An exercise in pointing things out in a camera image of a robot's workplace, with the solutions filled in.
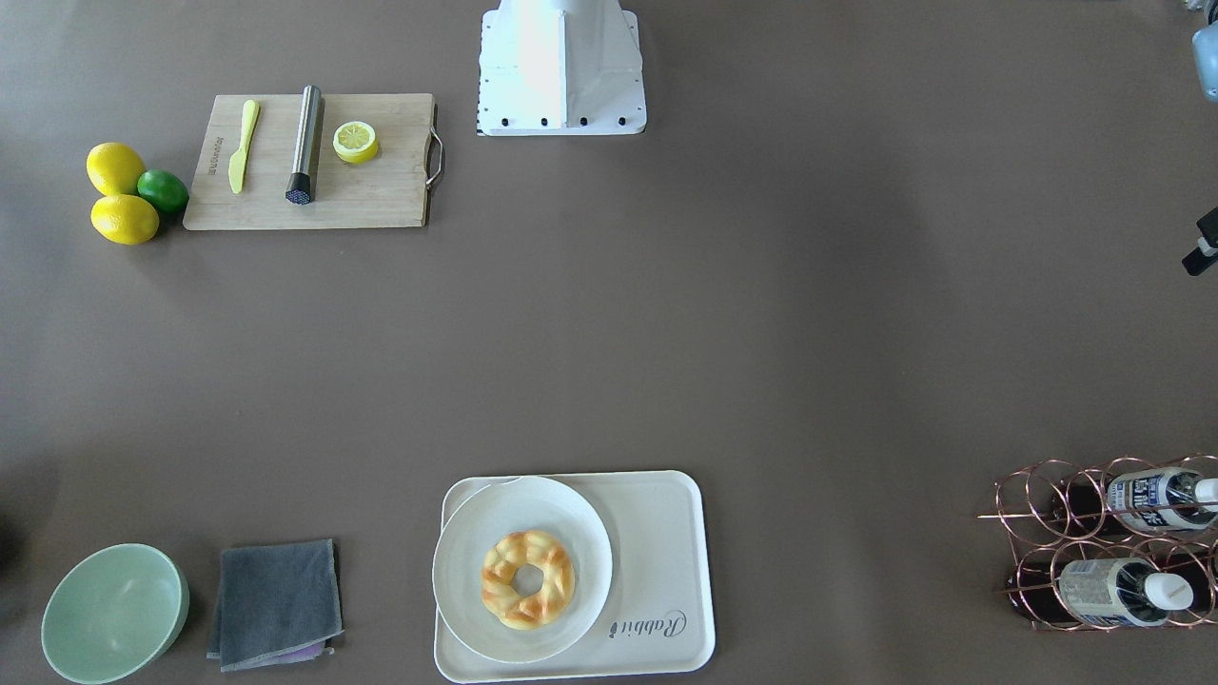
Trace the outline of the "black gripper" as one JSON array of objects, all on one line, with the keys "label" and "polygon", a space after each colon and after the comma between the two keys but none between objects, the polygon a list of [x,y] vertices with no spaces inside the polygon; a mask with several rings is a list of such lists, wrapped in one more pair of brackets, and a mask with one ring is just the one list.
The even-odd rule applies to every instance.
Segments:
[{"label": "black gripper", "polygon": [[1211,208],[1196,222],[1200,233],[1196,247],[1181,260],[1181,266],[1189,275],[1201,275],[1217,264],[1217,216],[1218,208]]}]

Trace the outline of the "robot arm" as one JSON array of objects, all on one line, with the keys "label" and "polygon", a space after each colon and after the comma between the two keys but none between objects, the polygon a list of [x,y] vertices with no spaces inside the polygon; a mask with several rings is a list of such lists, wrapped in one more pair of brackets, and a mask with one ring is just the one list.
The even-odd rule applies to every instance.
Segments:
[{"label": "robot arm", "polygon": [[[1184,4],[1192,11],[1205,13],[1206,26],[1192,34],[1192,62],[1202,95],[1209,104],[1217,104],[1217,1]],[[1181,260],[1189,275],[1201,275],[1217,262],[1217,207],[1211,208],[1196,224],[1200,233],[1196,247]]]}]

